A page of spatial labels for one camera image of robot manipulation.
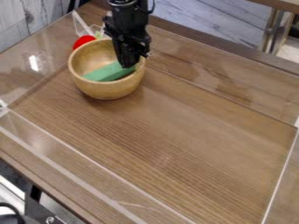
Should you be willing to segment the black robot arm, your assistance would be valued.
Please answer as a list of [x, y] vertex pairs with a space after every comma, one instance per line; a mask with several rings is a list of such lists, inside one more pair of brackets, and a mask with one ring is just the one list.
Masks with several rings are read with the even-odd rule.
[[107, 0], [111, 12], [103, 17], [105, 33], [113, 38], [118, 62], [123, 68], [134, 66], [150, 54], [153, 38], [146, 30], [155, 3], [149, 0]]

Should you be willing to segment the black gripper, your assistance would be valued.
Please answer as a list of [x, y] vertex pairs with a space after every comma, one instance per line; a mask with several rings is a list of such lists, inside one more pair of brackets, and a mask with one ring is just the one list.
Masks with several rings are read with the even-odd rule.
[[138, 25], [135, 20], [121, 20], [105, 16], [105, 33], [113, 38], [117, 58], [123, 67], [134, 66], [141, 57], [147, 58], [153, 38], [146, 30], [147, 24]]

